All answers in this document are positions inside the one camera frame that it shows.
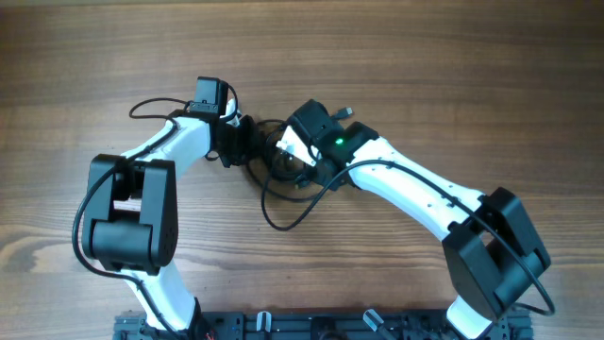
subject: black bracket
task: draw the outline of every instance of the black bracket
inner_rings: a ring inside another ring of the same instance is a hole
[[[247,164],[260,154],[261,148],[260,133],[252,117],[240,115],[237,126],[220,119],[227,113],[228,87],[228,83],[219,78],[199,76],[189,110],[177,110],[172,114],[210,124],[210,150],[218,153],[226,168]]]
[[[123,156],[98,155],[91,163],[88,188]],[[139,212],[115,209],[113,202],[141,199]],[[178,215],[173,161],[135,161],[121,166],[96,191],[84,213],[82,248],[106,270],[126,267],[157,275],[176,251]]]
[[[361,146],[379,138],[376,131],[360,122],[354,122],[344,129],[337,119],[329,115],[323,104],[313,99],[298,108],[287,123],[309,150],[312,145],[321,153],[322,158],[310,173],[310,180],[322,186],[346,168]],[[334,183],[329,189],[335,191],[343,184]]]
[[[512,246],[539,277],[551,265],[544,243],[520,199],[506,189],[481,198],[476,214]],[[497,321],[532,285],[513,256],[496,239],[484,245],[482,227],[473,219],[452,223],[443,239],[453,286],[482,316]]]
[[[271,331],[257,329],[258,317],[242,313],[203,313],[215,337],[220,340],[311,340],[321,331],[320,340],[384,340],[362,320],[362,314],[276,314]],[[446,310],[414,310],[381,314],[383,328],[399,340],[465,340],[446,322]],[[174,339],[165,331],[146,327],[144,313],[124,313],[115,318],[113,340]],[[337,330],[326,333],[324,330]],[[202,331],[188,334],[191,340],[208,340]],[[532,340],[529,311],[512,309],[477,340]]]

